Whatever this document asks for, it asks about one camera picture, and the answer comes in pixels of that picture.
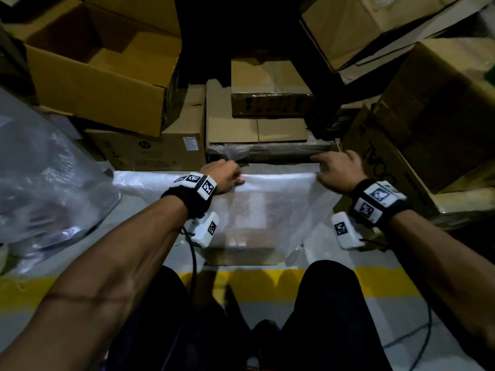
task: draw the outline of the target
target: yellow floor stripe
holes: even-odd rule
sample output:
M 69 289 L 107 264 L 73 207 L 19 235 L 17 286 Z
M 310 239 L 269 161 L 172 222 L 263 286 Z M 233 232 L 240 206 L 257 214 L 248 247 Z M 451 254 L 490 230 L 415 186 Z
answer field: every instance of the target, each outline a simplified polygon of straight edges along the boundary
M 212 295 L 223 303 L 227 286 L 238 302 L 293 301 L 304 269 L 254 269 L 210 272 L 198 275 L 196 294 Z M 417 296 L 418 290 L 402 268 L 360 267 L 354 270 L 365 297 Z M 191 274 L 181 274 L 188 285 Z M 34 310 L 52 286 L 55 277 L 16 281 L 0 279 L 0 312 Z

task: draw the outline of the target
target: hand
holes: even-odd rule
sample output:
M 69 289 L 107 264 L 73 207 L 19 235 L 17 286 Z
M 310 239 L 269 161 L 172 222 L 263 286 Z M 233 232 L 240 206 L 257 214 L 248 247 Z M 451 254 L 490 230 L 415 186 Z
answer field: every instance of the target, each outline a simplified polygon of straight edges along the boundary
M 326 188 L 350 195 L 358 183 L 368 177 L 363 172 L 361 158 L 354 151 L 326 152 L 311 156 L 312 161 L 327 164 L 328 172 L 318 174 L 318 181 Z
M 239 165 L 232 160 L 223 159 L 206 164 L 200 170 L 201 174 L 209 175 L 217 183 L 215 195 L 225 194 L 234 186 L 242 185 L 245 179 L 241 177 Z

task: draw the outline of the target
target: transparent plastic sheet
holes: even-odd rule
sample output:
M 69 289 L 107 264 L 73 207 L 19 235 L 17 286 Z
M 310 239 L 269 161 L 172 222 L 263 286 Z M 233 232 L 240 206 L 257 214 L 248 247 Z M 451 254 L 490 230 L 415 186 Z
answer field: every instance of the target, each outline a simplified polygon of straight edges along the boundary
M 114 185 L 147 203 L 160 198 L 177 174 L 115 172 Z M 321 221 L 329 223 L 340 195 L 326 190 L 316 174 L 244 175 L 246 183 L 215 196 L 220 217 L 212 243 L 201 250 L 210 265 L 281 263 Z
M 259 160 L 270 160 L 270 158 L 291 156 L 309 157 L 330 150 L 332 141 L 316 139 L 313 133 L 307 130 L 306 142 L 277 142 L 277 143 L 223 143 L 207 146 L 207 153 L 222 155 L 229 160 L 240 161 L 259 158 Z
M 25 272 L 101 222 L 112 179 L 41 114 L 0 88 L 0 243 Z
M 396 0 L 371 0 L 373 10 L 378 11 L 392 5 Z

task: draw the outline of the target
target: black pants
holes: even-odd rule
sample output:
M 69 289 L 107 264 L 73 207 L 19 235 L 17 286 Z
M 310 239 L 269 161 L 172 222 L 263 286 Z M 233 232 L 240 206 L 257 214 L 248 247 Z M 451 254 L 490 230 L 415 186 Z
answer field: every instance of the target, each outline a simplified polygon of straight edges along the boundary
M 160 371 L 174 342 L 166 370 L 245 369 L 255 355 L 250 330 L 228 314 L 218 304 L 192 310 L 182 281 L 162 267 L 114 340 L 106 369 Z M 337 262 L 309 266 L 274 342 L 281 370 L 392 369 L 356 275 Z

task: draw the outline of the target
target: forearm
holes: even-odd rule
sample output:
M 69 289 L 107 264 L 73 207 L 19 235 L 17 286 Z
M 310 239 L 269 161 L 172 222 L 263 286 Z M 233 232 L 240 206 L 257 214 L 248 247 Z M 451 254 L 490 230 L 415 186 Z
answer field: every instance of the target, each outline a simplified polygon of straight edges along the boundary
M 167 196 L 79 256 L 49 290 L 28 328 L 2 355 L 3 361 L 16 358 L 14 363 L 21 363 L 9 369 L 30 369 L 34 364 L 23 362 L 35 361 L 42 370 L 44 365 L 53 366 L 57 356 L 70 361 L 60 362 L 67 368 L 57 369 L 87 369 L 130 316 L 187 217 L 182 201 Z M 26 348 L 30 357 L 16 354 L 16 349 Z
M 495 266 L 413 211 L 397 214 L 386 235 L 417 285 L 426 286 L 469 335 L 495 350 Z

